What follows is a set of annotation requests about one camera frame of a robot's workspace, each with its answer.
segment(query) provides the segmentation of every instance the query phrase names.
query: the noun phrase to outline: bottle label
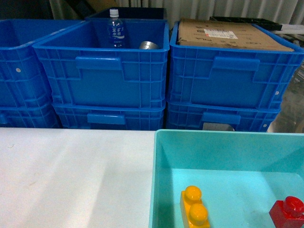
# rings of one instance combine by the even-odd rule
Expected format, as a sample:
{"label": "bottle label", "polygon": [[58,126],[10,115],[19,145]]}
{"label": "bottle label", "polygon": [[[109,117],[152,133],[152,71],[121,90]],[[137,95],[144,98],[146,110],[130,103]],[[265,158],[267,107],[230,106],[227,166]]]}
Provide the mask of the bottle label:
{"label": "bottle label", "polygon": [[111,35],[110,35],[110,43],[113,44],[121,44],[124,40],[124,27],[123,25],[120,26],[112,26]]}

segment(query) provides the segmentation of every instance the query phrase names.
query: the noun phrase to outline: dark background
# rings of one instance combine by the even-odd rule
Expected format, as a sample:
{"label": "dark background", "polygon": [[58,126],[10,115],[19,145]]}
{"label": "dark background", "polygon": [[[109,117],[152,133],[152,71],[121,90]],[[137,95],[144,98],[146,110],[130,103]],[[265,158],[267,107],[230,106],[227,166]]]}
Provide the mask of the dark background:
{"label": "dark background", "polygon": [[0,19],[53,19],[48,0],[0,0]]}

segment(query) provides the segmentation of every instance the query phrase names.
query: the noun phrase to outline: red toy block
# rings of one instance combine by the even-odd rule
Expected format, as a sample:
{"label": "red toy block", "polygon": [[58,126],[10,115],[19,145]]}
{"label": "red toy block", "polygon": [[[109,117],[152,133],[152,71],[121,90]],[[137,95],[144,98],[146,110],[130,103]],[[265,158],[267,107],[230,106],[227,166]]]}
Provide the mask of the red toy block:
{"label": "red toy block", "polygon": [[284,201],[276,201],[269,214],[276,228],[301,228],[304,224],[304,203],[288,196]]}

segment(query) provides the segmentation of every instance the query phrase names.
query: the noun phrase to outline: stacked crate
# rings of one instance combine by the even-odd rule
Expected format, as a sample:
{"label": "stacked crate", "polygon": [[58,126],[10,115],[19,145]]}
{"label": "stacked crate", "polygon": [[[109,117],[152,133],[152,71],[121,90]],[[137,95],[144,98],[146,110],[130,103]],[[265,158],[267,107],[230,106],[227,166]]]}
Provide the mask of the stacked crate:
{"label": "stacked crate", "polygon": [[[126,48],[112,48],[108,19],[90,19],[33,47],[63,127],[157,130],[163,127],[169,27],[123,19]],[[160,49],[139,49],[151,41]]]}
{"label": "stacked crate", "polygon": [[71,20],[0,21],[0,126],[58,128],[51,89],[32,45],[78,24]]}
{"label": "stacked crate", "polygon": [[236,131],[266,132],[303,49],[258,26],[294,51],[182,46],[178,27],[177,22],[170,41],[166,128],[202,130],[204,123],[220,123]]}

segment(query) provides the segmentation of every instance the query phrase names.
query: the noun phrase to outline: bottle cap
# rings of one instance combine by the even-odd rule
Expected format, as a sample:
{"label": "bottle cap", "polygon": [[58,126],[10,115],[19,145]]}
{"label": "bottle cap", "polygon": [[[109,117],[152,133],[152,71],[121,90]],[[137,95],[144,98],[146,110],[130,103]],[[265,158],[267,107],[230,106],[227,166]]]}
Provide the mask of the bottle cap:
{"label": "bottle cap", "polygon": [[110,9],[110,17],[111,18],[117,18],[117,17],[119,17],[118,9]]}

